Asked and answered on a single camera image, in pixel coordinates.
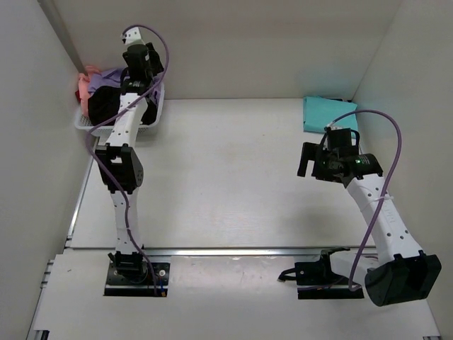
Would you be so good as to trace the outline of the black t shirt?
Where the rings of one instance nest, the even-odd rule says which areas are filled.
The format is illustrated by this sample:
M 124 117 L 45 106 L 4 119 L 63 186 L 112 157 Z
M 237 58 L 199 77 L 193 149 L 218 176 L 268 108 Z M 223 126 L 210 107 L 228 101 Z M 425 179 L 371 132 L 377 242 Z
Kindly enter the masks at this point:
M 102 86 L 90 97 L 88 100 L 88 117 L 92 125 L 103 123 L 118 113 L 120 94 L 120 88 Z M 150 110 L 152 113 L 156 113 L 156 104 L 151 97 L 147 103 L 148 108 L 145 112 Z

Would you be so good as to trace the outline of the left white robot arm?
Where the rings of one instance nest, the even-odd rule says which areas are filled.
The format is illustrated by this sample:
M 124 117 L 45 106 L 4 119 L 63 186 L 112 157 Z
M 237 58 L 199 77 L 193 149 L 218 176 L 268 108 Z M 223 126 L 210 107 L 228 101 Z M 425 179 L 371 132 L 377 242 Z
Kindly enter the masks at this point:
M 144 179 L 144 169 L 134 150 L 139 126 L 157 119 L 155 96 L 145 92 L 155 84 L 164 67 L 159 54 L 149 42 L 135 43 L 122 54 L 126 69 L 120 76 L 118 111 L 112 132 L 95 155 L 101 178 L 107 186 L 115 211 L 117 244 L 109 254 L 114 271 L 132 284 L 152 283 L 149 261 L 143 253 L 137 217 L 137 196 Z

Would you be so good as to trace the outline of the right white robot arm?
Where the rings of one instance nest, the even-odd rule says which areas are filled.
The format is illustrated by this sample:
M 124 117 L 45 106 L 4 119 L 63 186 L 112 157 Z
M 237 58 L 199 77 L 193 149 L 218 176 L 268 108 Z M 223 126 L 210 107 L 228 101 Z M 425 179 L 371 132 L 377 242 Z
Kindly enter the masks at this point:
M 394 305 L 428 297 L 442 265 L 427 255 L 411 236 L 387 191 L 387 176 L 373 154 L 359 150 L 356 130 L 327 128 L 318 144 L 304 142 L 297 171 L 303 177 L 309 162 L 312 176 L 340 183 L 357 204 L 374 242 L 371 259 L 346 247 L 324 249 L 318 261 L 299 263 L 299 285 L 317 289 L 336 283 L 358 285 L 376 306 Z

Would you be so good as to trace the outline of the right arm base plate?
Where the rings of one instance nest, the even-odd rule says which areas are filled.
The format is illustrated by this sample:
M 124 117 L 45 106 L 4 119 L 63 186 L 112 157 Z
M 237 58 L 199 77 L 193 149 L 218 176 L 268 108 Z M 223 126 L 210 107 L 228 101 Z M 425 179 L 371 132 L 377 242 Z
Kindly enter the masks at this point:
M 281 283 L 294 281 L 297 284 L 299 300 L 359 300 L 364 298 L 362 289 L 351 291 L 348 279 L 331 270 L 330 256 L 349 248 L 337 247 L 321 251 L 316 261 L 299 261 L 293 268 L 280 273 L 277 280 Z

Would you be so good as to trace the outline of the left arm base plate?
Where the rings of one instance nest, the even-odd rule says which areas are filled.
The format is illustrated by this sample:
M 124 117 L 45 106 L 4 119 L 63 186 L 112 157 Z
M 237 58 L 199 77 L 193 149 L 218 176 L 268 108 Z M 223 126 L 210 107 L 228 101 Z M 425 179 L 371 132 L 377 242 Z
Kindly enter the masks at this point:
M 138 253 L 108 255 L 110 259 L 104 296 L 165 298 L 168 294 L 170 263 L 148 263 Z

